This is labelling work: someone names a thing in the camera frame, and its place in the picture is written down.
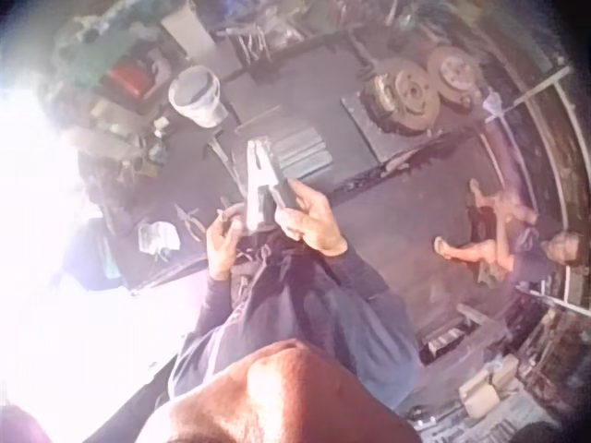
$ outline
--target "concrete floor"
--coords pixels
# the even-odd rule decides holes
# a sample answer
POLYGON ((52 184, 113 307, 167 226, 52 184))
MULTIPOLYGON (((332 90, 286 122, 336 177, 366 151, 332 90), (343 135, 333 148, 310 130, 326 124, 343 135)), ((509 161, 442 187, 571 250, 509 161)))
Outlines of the concrete floor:
POLYGON ((407 302, 419 337, 449 319, 457 303, 470 301, 493 312, 497 305, 487 303, 491 291, 476 286, 467 266, 446 261, 432 249, 437 235, 453 244, 468 242, 464 208, 471 177, 485 193, 500 187, 475 138, 447 158, 395 176, 334 209, 361 256, 407 302))

